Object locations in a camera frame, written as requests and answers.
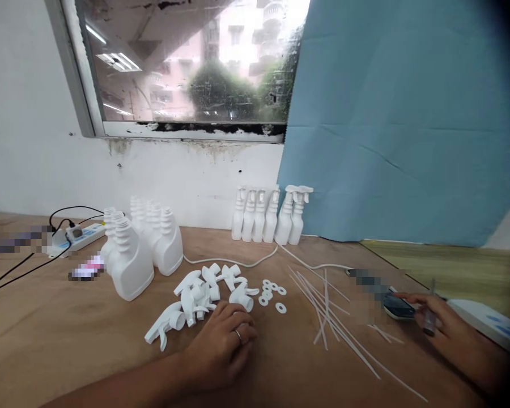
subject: power strip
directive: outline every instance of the power strip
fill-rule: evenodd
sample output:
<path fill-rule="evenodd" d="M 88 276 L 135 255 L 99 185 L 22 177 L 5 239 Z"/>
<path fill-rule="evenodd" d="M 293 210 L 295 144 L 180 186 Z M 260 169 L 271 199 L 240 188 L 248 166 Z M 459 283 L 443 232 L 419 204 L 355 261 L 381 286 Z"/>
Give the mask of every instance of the power strip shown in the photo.
<path fill-rule="evenodd" d="M 102 224 L 93 224 L 86 228 L 83 228 L 83 235 L 72 241 L 72 246 L 61 258 L 66 258 L 72 254 L 72 252 L 79 251 L 80 249 L 92 244 L 98 238 L 104 236 L 105 228 Z M 68 241 L 66 240 L 66 231 L 62 228 L 51 238 L 52 246 L 45 247 L 45 252 L 49 255 L 49 258 L 55 258 L 59 256 L 66 248 L 68 248 Z"/>

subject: blue cloth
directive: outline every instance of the blue cloth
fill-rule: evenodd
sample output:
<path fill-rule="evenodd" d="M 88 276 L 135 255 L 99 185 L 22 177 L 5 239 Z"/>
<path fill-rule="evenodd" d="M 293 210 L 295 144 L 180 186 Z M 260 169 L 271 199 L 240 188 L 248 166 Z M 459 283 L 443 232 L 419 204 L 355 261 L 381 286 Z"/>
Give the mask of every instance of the blue cloth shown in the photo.
<path fill-rule="evenodd" d="M 303 233 L 480 246 L 510 209 L 510 40 L 477 0 L 312 0 L 278 182 Z"/>

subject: window frame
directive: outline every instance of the window frame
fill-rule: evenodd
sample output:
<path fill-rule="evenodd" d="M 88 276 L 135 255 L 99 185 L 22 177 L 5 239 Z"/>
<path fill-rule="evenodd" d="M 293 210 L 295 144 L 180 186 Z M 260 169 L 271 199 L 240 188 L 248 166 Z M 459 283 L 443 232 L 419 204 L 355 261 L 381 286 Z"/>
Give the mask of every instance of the window frame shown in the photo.
<path fill-rule="evenodd" d="M 82 135 L 89 138 L 151 138 L 283 143 L 281 122 L 107 121 L 85 44 L 87 22 L 78 0 L 45 0 Z"/>

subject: plastic washer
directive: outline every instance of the plastic washer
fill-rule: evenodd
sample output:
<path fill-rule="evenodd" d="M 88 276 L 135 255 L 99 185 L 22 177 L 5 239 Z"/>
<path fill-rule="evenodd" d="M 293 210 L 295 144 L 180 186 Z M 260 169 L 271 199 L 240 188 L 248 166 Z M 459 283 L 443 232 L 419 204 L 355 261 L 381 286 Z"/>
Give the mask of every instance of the plastic washer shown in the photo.
<path fill-rule="evenodd" d="M 278 312 L 280 312 L 282 315 L 287 313 L 287 308 L 285 307 L 285 305 L 283 303 L 280 303 L 280 302 L 277 302 L 276 303 L 276 309 L 278 310 Z"/>
<path fill-rule="evenodd" d="M 272 298 L 274 297 L 272 291 L 263 291 L 261 296 L 266 300 L 272 300 Z"/>

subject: finger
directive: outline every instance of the finger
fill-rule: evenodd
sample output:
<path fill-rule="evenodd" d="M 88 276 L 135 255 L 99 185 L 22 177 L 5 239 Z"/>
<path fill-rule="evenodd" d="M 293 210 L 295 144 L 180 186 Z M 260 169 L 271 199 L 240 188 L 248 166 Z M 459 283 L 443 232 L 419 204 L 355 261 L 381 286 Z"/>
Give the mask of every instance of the finger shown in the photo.
<path fill-rule="evenodd" d="M 238 374 L 240 374 L 242 369 L 245 367 L 245 363 L 248 362 L 249 354 L 251 352 L 252 347 L 253 343 L 248 343 L 244 346 L 241 346 L 238 349 L 238 352 L 231 361 L 231 365 L 228 371 L 231 379 L 234 380 L 238 376 Z"/>
<path fill-rule="evenodd" d="M 397 298 L 406 300 L 408 303 L 426 304 L 430 310 L 436 313 L 437 317 L 442 320 L 444 325 L 451 319 L 458 318 L 457 313 L 440 297 L 425 294 L 393 294 Z"/>
<path fill-rule="evenodd" d="M 416 312 L 415 312 L 415 315 L 414 315 L 414 320 L 415 322 L 418 324 L 418 326 L 420 328 L 424 328 L 425 327 L 425 314 L 427 313 L 427 309 L 428 307 L 423 305 L 421 306 Z M 446 327 L 445 326 L 442 326 L 442 324 L 439 324 L 439 321 L 437 320 L 436 324 L 435 324 L 435 327 L 433 329 L 433 331 L 435 332 L 435 337 L 437 336 L 437 332 L 444 335 L 444 336 L 448 336 L 448 333 L 446 331 Z"/>
<path fill-rule="evenodd" d="M 238 312 L 234 313 L 231 317 L 223 322 L 224 327 L 228 332 L 233 331 L 242 323 L 247 323 L 248 325 L 253 326 L 253 318 L 248 313 Z"/>
<path fill-rule="evenodd" d="M 214 313 L 212 314 L 212 317 L 217 317 L 219 316 L 221 313 L 223 313 L 223 310 L 225 309 L 225 307 L 228 306 L 228 302 L 226 300 L 222 300 L 218 303 L 217 307 L 215 308 L 214 310 Z"/>
<path fill-rule="evenodd" d="M 258 337 L 258 333 L 254 327 L 245 325 L 234 329 L 228 334 L 227 346 L 230 349 L 231 354 L 238 348 L 250 343 L 252 340 Z"/>
<path fill-rule="evenodd" d="M 224 320 L 228 319 L 229 317 L 231 317 L 234 314 L 234 312 L 247 313 L 245 308 L 241 304 L 229 303 L 224 307 L 223 311 L 220 313 L 219 319 L 221 321 L 224 321 Z"/>

